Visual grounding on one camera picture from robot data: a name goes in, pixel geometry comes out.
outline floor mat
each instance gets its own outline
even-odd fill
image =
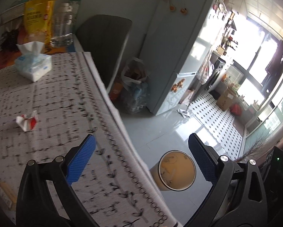
[[[242,136],[233,127],[234,116],[230,110],[223,112],[209,93],[202,92],[190,109],[220,143],[232,160],[238,158]]]

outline red and white wrapper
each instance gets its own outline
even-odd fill
[[[22,128],[24,132],[31,131],[38,122],[37,111],[33,111],[30,118],[27,118],[27,115],[25,114],[17,116],[15,122]]]

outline red bag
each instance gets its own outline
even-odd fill
[[[238,104],[234,104],[230,107],[230,112],[236,116],[242,115],[242,108]]]

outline metal screw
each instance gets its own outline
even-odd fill
[[[57,156],[57,157],[55,158],[55,161],[56,161],[56,162],[62,162],[63,160],[64,160],[63,156]]]
[[[220,156],[220,159],[221,159],[223,162],[226,162],[226,161],[229,160],[229,158],[228,158],[226,155]]]
[[[253,159],[249,160],[249,162],[250,162],[251,165],[256,165],[256,161],[253,160]]]
[[[34,160],[29,160],[29,161],[28,161],[28,165],[29,165],[29,166],[34,165]]]

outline floor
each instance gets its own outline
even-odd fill
[[[212,146],[219,155],[227,153],[195,115],[182,118],[176,109],[159,116],[154,116],[148,109],[134,115],[126,114],[121,107],[119,111],[133,145],[149,168],[153,167],[165,152],[173,149],[184,151],[194,160],[197,167],[196,179],[189,189],[182,192],[162,191],[174,217],[185,225],[212,187],[211,182],[205,180],[188,148],[190,134],[195,132],[204,144]]]
[[[198,99],[191,103],[190,109],[228,156],[232,160],[237,159],[242,144],[243,127],[239,126],[230,110],[223,112],[216,105],[216,100],[206,92],[202,92]]]

